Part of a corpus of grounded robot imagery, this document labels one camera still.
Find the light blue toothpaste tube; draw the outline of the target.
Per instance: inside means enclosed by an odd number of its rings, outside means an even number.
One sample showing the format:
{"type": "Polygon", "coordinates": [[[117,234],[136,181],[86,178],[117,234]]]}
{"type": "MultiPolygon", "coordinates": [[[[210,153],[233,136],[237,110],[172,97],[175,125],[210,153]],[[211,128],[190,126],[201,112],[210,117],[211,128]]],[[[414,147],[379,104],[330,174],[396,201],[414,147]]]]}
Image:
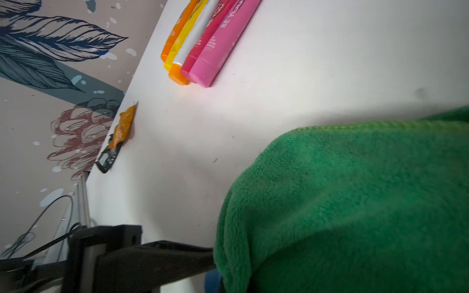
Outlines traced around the light blue toothpaste tube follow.
{"type": "Polygon", "coordinates": [[[221,293],[222,292],[222,276],[218,270],[214,269],[205,275],[204,290],[205,293],[221,293]]]}

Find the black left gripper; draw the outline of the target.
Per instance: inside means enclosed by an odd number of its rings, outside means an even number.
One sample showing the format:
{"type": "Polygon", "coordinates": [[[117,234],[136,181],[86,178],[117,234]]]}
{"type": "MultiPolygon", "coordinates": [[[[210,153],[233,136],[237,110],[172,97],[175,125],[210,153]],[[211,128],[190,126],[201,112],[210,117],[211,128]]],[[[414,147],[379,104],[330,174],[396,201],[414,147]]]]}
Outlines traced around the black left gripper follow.
{"type": "Polygon", "coordinates": [[[139,225],[79,226],[39,248],[68,240],[66,260],[34,266],[28,255],[1,260],[1,292],[38,292],[55,281],[63,293],[150,293],[215,268],[213,249],[171,241],[141,243],[139,225]]]}

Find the green microfibre cloth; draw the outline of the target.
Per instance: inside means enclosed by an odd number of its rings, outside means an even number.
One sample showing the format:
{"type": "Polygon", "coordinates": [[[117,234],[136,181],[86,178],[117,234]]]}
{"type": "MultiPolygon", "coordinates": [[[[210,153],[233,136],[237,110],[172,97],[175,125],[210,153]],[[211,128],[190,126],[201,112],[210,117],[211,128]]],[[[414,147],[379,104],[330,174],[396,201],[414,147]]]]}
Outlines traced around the green microfibre cloth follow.
{"type": "Polygon", "coordinates": [[[232,184],[214,260],[228,293],[466,293],[469,110],[278,137],[232,184]]]}

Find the light pink toothpaste tube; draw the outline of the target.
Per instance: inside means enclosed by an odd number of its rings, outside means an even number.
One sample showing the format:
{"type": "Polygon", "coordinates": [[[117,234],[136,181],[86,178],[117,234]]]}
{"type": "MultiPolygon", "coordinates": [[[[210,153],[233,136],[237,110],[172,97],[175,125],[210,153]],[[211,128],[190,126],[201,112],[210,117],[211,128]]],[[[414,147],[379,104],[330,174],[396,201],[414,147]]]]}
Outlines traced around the light pink toothpaste tube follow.
{"type": "Polygon", "coordinates": [[[260,3],[260,0],[234,3],[189,71],[195,83],[204,88],[212,84],[260,3]]]}

